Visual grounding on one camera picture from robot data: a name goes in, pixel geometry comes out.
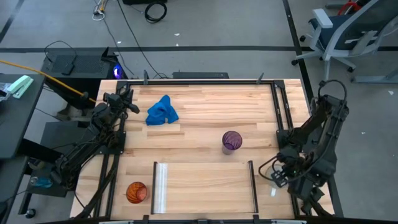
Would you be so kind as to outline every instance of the floor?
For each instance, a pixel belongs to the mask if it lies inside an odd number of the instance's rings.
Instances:
[[[307,21],[312,17],[311,10],[323,8],[325,3],[326,0],[289,0],[298,35],[310,30]],[[114,47],[104,22],[91,19],[94,6],[94,1],[90,0],[0,1],[0,30],[7,31],[0,33],[0,58],[39,69],[44,59],[43,48],[56,40],[63,40],[72,47]],[[168,13],[158,24],[147,23],[140,12],[129,6],[122,4],[122,7],[140,45],[153,47],[145,55],[158,72],[168,75],[179,70],[228,72],[230,78],[257,78],[264,72],[264,78],[302,78],[299,66],[290,64],[295,48],[283,1],[169,0]],[[145,5],[135,7],[145,9]],[[137,47],[137,44],[127,29],[118,3],[109,0],[105,12],[106,22],[122,49],[126,65],[138,77],[142,77],[143,70],[153,77],[155,73],[142,54],[128,51],[128,47]],[[337,11],[326,10],[326,13],[335,15]],[[11,25],[9,18],[14,18]],[[398,110],[398,86],[350,82],[353,75],[385,75],[395,69],[397,38],[398,32],[384,39],[382,45],[388,47],[386,51],[352,59],[358,66],[354,73],[348,73],[339,62],[331,63],[330,78],[339,79],[347,86],[350,108],[336,147],[335,178],[346,217],[398,220],[395,210],[398,119],[394,118]],[[176,48],[185,46],[229,47],[207,51]],[[248,50],[236,46],[268,47]],[[56,44],[53,47],[66,46]],[[170,51],[157,51],[157,47],[170,47]],[[323,63],[313,58],[305,64],[312,91],[316,93],[323,78]],[[31,72],[0,64],[0,73]],[[335,86],[327,88],[325,93],[342,96]],[[44,90],[37,108],[55,115],[65,105],[59,96]],[[49,121],[55,119],[35,110],[25,137],[40,142],[42,131],[37,130],[43,130]],[[20,191],[25,189],[27,181],[25,177]],[[8,223],[66,220],[73,194],[66,198],[34,195],[30,207],[37,210],[37,216],[31,220],[17,215],[21,200],[22,197],[17,197]]]

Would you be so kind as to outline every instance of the mint green object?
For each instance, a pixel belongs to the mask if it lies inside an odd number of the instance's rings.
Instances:
[[[7,91],[13,94],[14,98],[19,99],[27,90],[27,88],[32,84],[33,78],[24,75],[18,78],[11,86],[8,87]]]

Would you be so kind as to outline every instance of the gray chair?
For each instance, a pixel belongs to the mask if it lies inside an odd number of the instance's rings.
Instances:
[[[330,59],[334,58],[349,66],[353,72],[355,64],[349,57],[374,53],[384,36],[398,27],[398,0],[371,0],[358,12],[342,16],[328,17],[323,9],[314,9],[314,19],[309,23],[314,28],[310,48],[313,52],[296,56],[297,59],[320,57],[325,63],[325,80],[329,79]]]

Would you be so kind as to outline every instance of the purple cup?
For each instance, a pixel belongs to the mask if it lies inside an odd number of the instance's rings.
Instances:
[[[223,153],[231,155],[242,146],[242,136],[236,131],[227,131],[223,136]]]

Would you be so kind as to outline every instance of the wooden tabletop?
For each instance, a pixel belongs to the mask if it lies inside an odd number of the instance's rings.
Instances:
[[[300,126],[308,117],[303,88],[299,79],[285,81],[294,126]],[[103,80],[97,103],[103,93],[114,93],[116,80]],[[247,162],[252,160],[257,189],[259,217],[293,218],[292,203],[286,188],[273,190],[271,184],[258,175],[258,167],[278,153],[275,136],[277,121],[270,85],[138,85],[133,103],[141,112],[129,113],[124,154],[119,161],[116,190],[111,218],[113,220],[141,220],[150,215],[151,195],[142,203],[127,201],[126,190],[133,182],[142,182],[152,192],[154,162]],[[279,104],[282,96],[277,90]],[[162,96],[169,95],[180,119],[172,124],[146,126],[147,110]],[[287,128],[282,109],[284,127]],[[237,131],[243,144],[232,155],[221,152],[221,138],[227,131]],[[96,156],[80,173],[76,194],[87,204],[98,188],[102,156]],[[333,213],[327,186],[320,200],[324,209]],[[108,191],[104,193],[100,215],[104,215]],[[75,199],[70,216],[79,214],[81,205]],[[150,219],[252,219],[253,213],[184,213],[154,214]]]

